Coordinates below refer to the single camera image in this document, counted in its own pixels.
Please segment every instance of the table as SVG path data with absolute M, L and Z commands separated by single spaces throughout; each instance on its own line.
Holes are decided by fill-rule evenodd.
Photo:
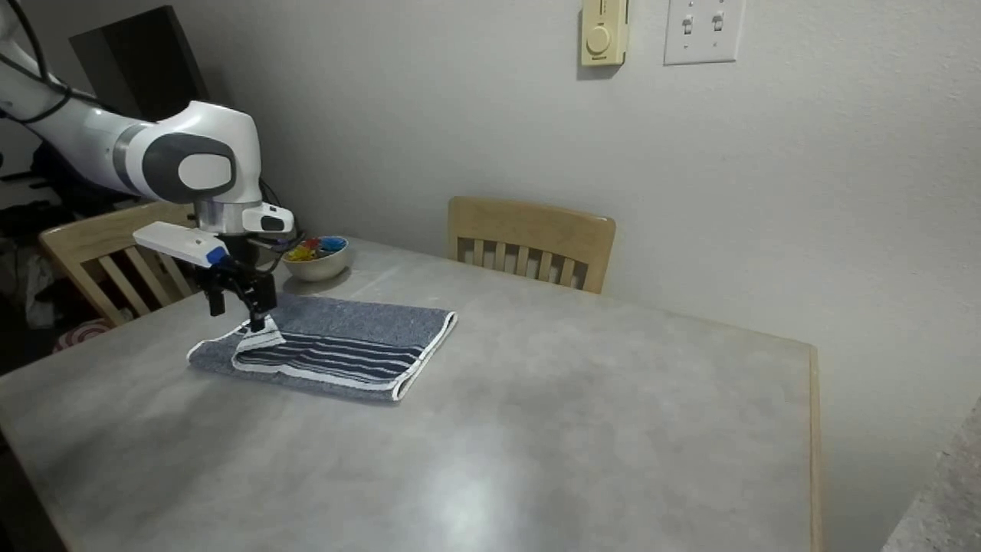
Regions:
M 981 550 L 981 402 L 942 450 L 928 482 L 895 524 L 884 552 Z
M 204 297 L 5 377 L 0 428 L 65 544 L 822 550 L 813 346 L 374 244 L 320 295 L 459 325 L 403 405 L 192 371 L 246 316 Z

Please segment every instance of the bowl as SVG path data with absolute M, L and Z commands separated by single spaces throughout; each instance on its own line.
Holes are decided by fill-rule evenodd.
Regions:
M 283 265 L 302 284 L 327 284 L 351 266 L 351 244 L 343 238 L 303 240 L 283 254 Z

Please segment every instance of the folded towel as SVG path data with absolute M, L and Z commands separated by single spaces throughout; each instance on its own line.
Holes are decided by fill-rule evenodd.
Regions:
M 291 390 L 400 402 L 453 321 L 452 311 L 283 295 L 264 331 L 242 321 L 188 360 Z

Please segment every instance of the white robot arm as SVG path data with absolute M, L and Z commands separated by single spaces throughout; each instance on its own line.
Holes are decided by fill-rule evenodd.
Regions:
M 192 102 L 188 111 L 147 122 L 83 102 L 15 43 L 18 26 L 11 8 L 15 2 L 0 2 L 0 114 L 36 133 L 100 187 L 194 202 L 196 231 L 153 225 L 134 240 L 214 269 L 214 286 L 206 286 L 211 314 L 224 311 L 220 289 L 232 289 L 262 325 L 257 318 L 275 303 L 275 295 L 269 277 L 256 269 L 256 254 L 246 254 L 242 240 L 291 238 L 294 215 L 262 196 L 256 121 L 220 105 Z

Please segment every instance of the wooden chair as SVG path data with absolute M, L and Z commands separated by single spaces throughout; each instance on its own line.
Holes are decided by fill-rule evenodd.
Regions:
M 506 201 L 452 201 L 452 258 L 504 274 L 603 292 L 614 217 Z
M 194 292 L 173 258 L 132 240 L 150 221 L 188 225 L 188 215 L 188 206 L 147 202 L 53 228 L 41 244 L 94 314 L 122 325 Z

